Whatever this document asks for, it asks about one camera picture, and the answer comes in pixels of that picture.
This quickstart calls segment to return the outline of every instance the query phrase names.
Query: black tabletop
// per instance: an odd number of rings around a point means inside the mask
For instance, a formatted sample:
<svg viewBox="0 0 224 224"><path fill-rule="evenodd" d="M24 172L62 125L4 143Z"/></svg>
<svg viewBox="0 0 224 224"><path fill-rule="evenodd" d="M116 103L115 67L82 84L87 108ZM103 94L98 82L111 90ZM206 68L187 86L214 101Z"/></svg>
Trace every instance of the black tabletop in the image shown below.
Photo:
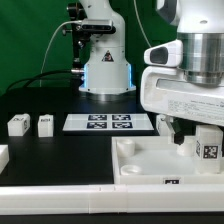
<svg viewBox="0 0 224 224"><path fill-rule="evenodd" d="M15 89L0 97L0 144L9 145L10 162L0 175L0 186L113 184L112 134L62 131L69 113L144 113L139 96L117 102L96 102L69 88ZM8 137L7 122L28 113L31 128L24 137ZM53 138L38 138L40 115L55 115ZM153 135L132 132L129 135ZM0 216L0 223L223 223L223 213L144 213L95 215Z"/></svg>
<svg viewBox="0 0 224 224"><path fill-rule="evenodd" d="M63 132L68 114L144 113L138 97L99 102L69 88L15 89L0 98L0 144L9 145L10 162L0 186L113 184L111 137L149 135L150 131ZM31 128L23 137L8 137L7 122L28 113ZM38 138L40 115L54 115L54 137Z"/></svg>

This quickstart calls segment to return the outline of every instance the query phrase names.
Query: black cable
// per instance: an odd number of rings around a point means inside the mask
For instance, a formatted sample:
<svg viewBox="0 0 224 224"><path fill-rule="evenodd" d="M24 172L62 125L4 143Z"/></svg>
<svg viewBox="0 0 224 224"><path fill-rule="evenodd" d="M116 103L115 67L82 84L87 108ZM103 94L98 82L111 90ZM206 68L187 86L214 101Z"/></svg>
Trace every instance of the black cable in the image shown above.
<svg viewBox="0 0 224 224"><path fill-rule="evenodd" d="M23 87L24 88L25 87L28 87L37 78L40 80L42 77L45 77L45 76L48 76L48 75L54 75L54 74L61 74L61 73L69 73L69 74L72 74L71 70L68 70L68 69L44 72L44 73L41 73L39 75L34 76L34 78L31 78Z"/></svg>
<svg viewBox="0 0 224 224"><path fill-rule="evenodd" d="M49 78L27 78L27 79L20 79L18 81L13 82L12 84L10 84L8 86L8 88L6 89L6 92L8 92L14 85L20 83L20 82L25 82L25 81L36 81L36 80L50 80L50 81L57 81L57 80L70 80L71 78L53 78L53 79L49 79Z"/></svg>

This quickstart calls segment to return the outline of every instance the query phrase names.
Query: white cube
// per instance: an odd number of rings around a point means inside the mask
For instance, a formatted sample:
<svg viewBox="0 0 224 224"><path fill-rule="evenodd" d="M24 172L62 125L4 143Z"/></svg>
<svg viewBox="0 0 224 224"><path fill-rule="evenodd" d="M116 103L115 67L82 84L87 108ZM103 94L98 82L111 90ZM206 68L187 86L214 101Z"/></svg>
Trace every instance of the white cube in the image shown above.
<svg viewBox="0 0 224 224"><path fill-rule="evenodd" d="M30 128L30 115L17 114L8 122L9 136L23 136Z"/></svg>
<svg viewBox="0 0 224 224"><path fill-rule="evenodd" d="M9 162L9 151L7 145L0 145L0 173Z"/></svg>
<svg viewBox="0 0 224 224"><path fill-rule="evenodd" d="M195 168L199 173L221 172L223 132L215 125L196 128Z"/></svg>
<svg viewBox="0 0 224 224"><path fill-rule="evenodd" d="M54 116L44 115L39 117L38 121L38 136L53 137L54 134Z"/></svg>

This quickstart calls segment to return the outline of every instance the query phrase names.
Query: cable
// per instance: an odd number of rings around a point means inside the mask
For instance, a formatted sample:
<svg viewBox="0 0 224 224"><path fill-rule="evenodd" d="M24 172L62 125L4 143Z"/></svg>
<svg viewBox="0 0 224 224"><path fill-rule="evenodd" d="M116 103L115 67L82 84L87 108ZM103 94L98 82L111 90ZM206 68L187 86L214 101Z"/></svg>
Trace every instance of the cable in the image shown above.
<svg viewBox="0 0 224 224"><path fill-rule="evenodd" d="M148 38L147 38L147 36L146 36L146 34L145 34L145 31L144 31L144 29L143 29L141 20L140 20L140 18L139 18L139 13L138 13L138 8L137 8L136 0L133 0L133 1L134 1L135 13L136 13L136 17L137 17L137 20L138 20L138 24L139 24L139 26L140 26L140 29L141 29L141 31L142 31L142 34L143 34L143 37L145 38L146 43L147 43L148 46L151 48L152 46L151 46L151 44L150 44L149 41L148 41Z"/></svg>
<svg viewBox="0 0 224 224"><path fill-rule="evenodd" d="M65 26L65 25L67 25L67 24L81 24L81 20L64 22L64 23L62 23L62 24L55 30L55 32L54 32L54 34L52 35L51 40L50 40L50 42L49 42L49 44L48 44L47 50L46 50L46 52L45 52L45 56L44 56L44 60L43 60L43 64L42 64L41 71L40 71L41 74L43 73L44 66L45 66L46 59L47 59L47 55L48 55L48 52L49 52L49 50L50 50L50 48L51 48L51 44L52 44L53 41L54 41L54 38L56 37L58 31L59 31L63 26Z"/></svg>
<svg viewBox="0 0 224 224"><path fill-rule="evenodd" d="M12 84L10 84L8 86L8 88L6 89L6 92L9 92L9 90L16 84L21 83L21 82L25 82L25 81L31 81L34 82L36 80L50 80L50 81L55 81L55 80L70 80L70 78L53 78L53 79L49 79L49 78L26 78L26 79L20 79L16 82L13 82Z"/></svg>
<svg viewBox="0 0 224 224"><path fill-rule="evenodd" d="M61 73L69 73L71 74L71 70L55 70L55 71L49 71L49 72L44 72L44 73L41 73L39 75L36 75L33 77L33 79L39 79L41 80L42 77L45 77L45 76L48 76L48 75L54 75L54 74L61 74ZM28 87L31 83L32 83L32 78L23 86L24 88L25 87Z"/></svg>

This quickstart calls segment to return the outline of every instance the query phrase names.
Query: green backdrop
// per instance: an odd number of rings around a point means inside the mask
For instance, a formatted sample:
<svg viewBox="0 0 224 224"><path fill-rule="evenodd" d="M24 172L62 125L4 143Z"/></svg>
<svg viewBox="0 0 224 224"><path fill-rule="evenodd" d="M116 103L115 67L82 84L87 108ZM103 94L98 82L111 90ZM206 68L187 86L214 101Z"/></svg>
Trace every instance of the green backdrop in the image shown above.
<svg viewBox="0 0 224 224"><path fill-rule="evenodd" d="M1 0L0 7L0 94L12 82L40 73L44 54L55 29L68 21L66 7L77 0ZM133 0L110 0L111 6L126 21L126 58L134 67L134 82L139 86L146 67L143 53L147 44L137 23ZM155 0L137 0L140 18L153 46L176 37L176 28L166 24L155 12ZM83 52L87 60L88 49ZM45 71L70 69L71 36L57 35L49 52ZM45 85L59 83L46 82Z"/></svg>

